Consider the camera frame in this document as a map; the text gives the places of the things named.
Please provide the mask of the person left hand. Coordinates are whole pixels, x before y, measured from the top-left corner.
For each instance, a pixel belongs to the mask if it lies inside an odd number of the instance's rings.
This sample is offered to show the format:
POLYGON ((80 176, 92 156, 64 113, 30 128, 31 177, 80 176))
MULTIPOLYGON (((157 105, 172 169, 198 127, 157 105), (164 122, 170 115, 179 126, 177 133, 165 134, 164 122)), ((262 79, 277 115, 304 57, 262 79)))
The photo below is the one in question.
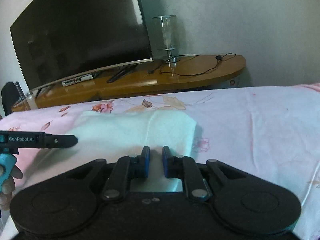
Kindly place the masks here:
POLYGON ((17 158, 9 153, 1 154, 1 211, 9 210, 16 179, 22 179, 23 173, 16 166, 17 158))

